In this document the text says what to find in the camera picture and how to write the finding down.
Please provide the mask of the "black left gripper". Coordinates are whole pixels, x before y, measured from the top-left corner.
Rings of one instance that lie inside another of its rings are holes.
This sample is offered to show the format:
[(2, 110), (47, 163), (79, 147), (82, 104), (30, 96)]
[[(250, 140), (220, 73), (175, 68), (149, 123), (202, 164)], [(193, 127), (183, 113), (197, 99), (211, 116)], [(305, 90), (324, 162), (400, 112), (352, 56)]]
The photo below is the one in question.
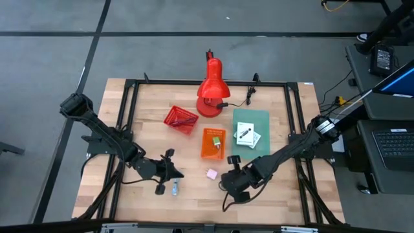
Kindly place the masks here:
[(132, 167), (138, 172), (141, 178), (151, 179), (153, 177), (159, 177), (161, 179), (155, 189), (156, 195), (164, 194), (166, 189), (164, 185), (165, 182), (171, 179), (181, 179), (184, 177), (171, 161), (174, 153), (175, 150), (170, 148), (166, 150), (163, 159), (155, 160), (143, 157), (132, 162)]

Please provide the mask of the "orange plastic basket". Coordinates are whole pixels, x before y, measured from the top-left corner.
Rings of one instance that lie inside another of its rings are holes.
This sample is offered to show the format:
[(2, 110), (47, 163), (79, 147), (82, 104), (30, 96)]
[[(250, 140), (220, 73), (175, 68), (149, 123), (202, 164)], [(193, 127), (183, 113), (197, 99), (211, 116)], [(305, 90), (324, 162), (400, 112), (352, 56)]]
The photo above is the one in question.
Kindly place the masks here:
[[(213, 145), (213, 138), (219, 137), (221, 148), (218, 150)], [(204, 128), (202, 135), (201, 158), (221, 161), (224, 159), (226, 144), (226, 131), (224, 129)]]

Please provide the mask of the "black power adapter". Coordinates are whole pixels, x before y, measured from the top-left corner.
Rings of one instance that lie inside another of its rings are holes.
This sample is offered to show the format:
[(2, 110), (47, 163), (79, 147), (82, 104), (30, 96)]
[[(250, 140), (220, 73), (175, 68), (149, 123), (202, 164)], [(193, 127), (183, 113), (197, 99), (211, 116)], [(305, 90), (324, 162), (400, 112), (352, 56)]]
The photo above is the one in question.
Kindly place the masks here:
[(394, 68), (394, 48), (388, 45), (375, 45), (371, 50), (369, 72), (379, 77), (389, 76)]

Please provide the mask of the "black frame crossbar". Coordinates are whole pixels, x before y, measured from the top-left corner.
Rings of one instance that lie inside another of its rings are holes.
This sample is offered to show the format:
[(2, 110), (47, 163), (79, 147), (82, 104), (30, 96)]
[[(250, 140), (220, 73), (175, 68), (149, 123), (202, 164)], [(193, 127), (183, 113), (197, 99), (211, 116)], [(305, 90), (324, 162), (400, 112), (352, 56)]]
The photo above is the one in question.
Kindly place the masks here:
[(127, 222), (111, 219), (71, 220), (50, 223), (35, 223), (0, 227), (0, 233), (86, 233), (100, 232), (105, 223), (138, 223), (138, 228), (182, 228), (200, 230), (202, 233), (214, 233), (218, 230), (257, 230), (281, 233), (281, 226), (317, 228), (319, 233), (402, 233), (390, 230), (376, 230), (352, 227), (350, 225), (326, 225), (309, 223), (308, 225), (251, 225), (251, 224), (217, 224), (217, 223), (158, 223)]

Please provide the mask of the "black laptop keyboard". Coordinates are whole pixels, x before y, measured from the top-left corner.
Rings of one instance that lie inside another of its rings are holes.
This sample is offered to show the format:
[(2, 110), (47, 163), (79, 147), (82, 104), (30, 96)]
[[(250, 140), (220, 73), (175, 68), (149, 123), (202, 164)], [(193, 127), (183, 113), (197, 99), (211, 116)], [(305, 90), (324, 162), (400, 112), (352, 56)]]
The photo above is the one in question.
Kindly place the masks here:
[(388, 170), (414, 172), (413, 128), (374, 130), (372, 135)]

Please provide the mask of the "grey side desk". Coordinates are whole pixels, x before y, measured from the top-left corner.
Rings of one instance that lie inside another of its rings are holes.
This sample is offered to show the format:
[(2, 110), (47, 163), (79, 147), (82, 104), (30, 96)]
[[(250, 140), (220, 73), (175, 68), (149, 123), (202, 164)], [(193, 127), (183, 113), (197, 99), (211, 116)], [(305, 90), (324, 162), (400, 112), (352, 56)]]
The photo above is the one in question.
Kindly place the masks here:
[[(359, 91), (370, 90), (382, 81), (380, 77), (369, 73), (370, 55), (359, 53), (356, 45), (346, 47), (345, 51)], [(400, 59), (399, 64), (403, 66), (414, 59), (414, 47), (396, 46), (395, 54)], [(375, 180), (379, 192), (414, 195), (414, 172), (387, 169), (372, 134), (375, 129), (414, 129), (414, 98), (373, 93), (365, 97), (363, 103), (364, 106), (357, 107), (349, 114), (361, 119), (359, 123), (354, 121), (350, 125), (357, 124), (366, 145), (370, 163), (368, 177)]]

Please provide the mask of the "person's leg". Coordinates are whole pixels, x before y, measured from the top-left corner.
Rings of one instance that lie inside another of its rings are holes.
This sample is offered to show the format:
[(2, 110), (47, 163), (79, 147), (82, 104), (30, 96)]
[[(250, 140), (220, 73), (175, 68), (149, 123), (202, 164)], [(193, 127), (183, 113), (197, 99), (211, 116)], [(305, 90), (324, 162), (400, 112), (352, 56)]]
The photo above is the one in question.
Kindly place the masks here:
[(362, 44), (355, 47), (359, 53), (367, 54), (379, 41), (393, 30), (414, 9), (414, 0), (402, 0), (402, 4), (388, 15)]

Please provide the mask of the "red desk lamp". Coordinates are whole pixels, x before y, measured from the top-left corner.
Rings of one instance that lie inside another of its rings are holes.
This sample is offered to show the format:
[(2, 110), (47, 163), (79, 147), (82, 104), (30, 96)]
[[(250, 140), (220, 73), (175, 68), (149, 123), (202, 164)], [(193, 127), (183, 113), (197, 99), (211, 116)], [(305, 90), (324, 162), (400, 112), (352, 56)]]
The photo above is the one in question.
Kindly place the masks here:
[(206, 77), (198, 88), (197, 96), (196, 108), (204, 117), (216, 117), (228, 106), (223, 102), (224, 98), (230, 97), (230, 90), (223, 80), (223, 65), (210, 49), (206, 52)]

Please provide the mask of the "silver aluminium frame post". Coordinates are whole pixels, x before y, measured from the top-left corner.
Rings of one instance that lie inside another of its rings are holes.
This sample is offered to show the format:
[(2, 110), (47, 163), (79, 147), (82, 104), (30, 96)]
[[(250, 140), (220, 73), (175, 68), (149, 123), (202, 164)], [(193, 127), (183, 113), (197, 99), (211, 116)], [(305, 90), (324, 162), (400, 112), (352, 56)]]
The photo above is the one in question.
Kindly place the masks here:
[(137, 227), (138, 223), (105, 223), (102, 225), (100, 233), (113, 233), (115, 230)]
[(281, 233), (319, 233), (317, 228), (281, 226)]

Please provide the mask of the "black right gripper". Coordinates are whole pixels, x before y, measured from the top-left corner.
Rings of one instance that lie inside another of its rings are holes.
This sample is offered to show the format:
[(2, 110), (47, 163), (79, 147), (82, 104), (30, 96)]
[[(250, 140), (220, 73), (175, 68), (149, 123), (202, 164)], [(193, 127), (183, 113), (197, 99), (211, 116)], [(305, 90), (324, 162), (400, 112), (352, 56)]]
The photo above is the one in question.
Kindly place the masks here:
[(227, 162), (234, 168), (222, 174), (222, 188), (234, 195), (235, 203), (246, 203), (250, 200), (250, 193), (244, 192), (247, 188), (259, 188), (268, 177), (268, 163), (252, 161), (240, 167), (239, 155), (227, 157)]

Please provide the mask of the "laptop screen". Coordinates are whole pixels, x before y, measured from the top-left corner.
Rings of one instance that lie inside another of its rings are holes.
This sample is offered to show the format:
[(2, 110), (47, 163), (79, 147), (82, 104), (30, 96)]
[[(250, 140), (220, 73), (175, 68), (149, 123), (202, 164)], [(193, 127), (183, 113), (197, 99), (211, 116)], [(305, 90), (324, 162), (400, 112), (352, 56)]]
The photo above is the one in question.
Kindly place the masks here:
[(372, 92), (414, 98), (414, 60), (411, 60), (372, 88)]

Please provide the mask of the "black stand leg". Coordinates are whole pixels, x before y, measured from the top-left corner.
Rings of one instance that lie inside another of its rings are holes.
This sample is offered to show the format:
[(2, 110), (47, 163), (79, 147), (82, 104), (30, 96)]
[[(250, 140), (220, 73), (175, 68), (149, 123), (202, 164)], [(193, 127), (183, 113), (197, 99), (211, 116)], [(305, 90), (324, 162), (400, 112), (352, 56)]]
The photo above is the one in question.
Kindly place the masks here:
[[(341, 2), (341, 4), (334, 8), (330, 8), (328, 2)], [(386, 0), (320, 0), (321, 6), (328, 12), (338, 11), (348, 3), (377, 3), (380, 4), (386, 15), (390, 15), (391, 13)]]

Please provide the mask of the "green translucent tray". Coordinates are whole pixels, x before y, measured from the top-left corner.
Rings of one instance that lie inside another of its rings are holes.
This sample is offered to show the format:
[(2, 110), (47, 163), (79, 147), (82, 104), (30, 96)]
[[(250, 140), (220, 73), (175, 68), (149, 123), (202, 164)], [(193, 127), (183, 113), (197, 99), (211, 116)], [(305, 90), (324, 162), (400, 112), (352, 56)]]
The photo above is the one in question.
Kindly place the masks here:
[[(254, 149), (236, 144), (238, 122), (254, 124), (254, 131), (261, 135)], [(259, 156), (270, 155), (270, 118), (268, 111), (234, 109), (232, 129), (232, 155), (239, 155), (242, 159), (246, 160), (253, 160)]]

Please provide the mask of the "red plastic basket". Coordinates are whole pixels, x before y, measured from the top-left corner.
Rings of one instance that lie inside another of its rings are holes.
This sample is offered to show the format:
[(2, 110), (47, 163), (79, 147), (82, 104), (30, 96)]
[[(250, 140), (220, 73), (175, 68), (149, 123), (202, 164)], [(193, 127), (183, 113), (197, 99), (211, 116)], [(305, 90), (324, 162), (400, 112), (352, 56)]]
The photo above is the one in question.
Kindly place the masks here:
[(185, 135), (190, 135), (198, 118), (195, 113), (173, 105), (164, 119), (164, 124)]

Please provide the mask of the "white printed product box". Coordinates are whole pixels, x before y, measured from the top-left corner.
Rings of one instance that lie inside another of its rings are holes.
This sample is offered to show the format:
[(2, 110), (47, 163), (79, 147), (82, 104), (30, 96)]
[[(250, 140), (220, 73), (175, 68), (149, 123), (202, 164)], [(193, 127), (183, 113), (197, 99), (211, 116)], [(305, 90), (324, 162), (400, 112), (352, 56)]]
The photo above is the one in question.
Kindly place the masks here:
[(238, 122), (236, 133), (236, 144), (252, 146), (254, 143), (254, 124)]
[(248, 146), (249, 148), (251, 148), (251, 149), (254, 149), (255, 148), (255, 146), (256, 146), (256, 144), (258, 143), (258, 141), (260, 140), (260, 138), (261, 138), (261, 135), (260, 134), (258, 134), (258, 133), (256, 133), (256, 132), (254, 132), (254, 137), (253, 137), (253, 143), (251, 144), (251, 145), (247, 145), (247, 144), (240, 144), (240, 143), (236, 143), (237, 145), (240, 145), (240, 146)]

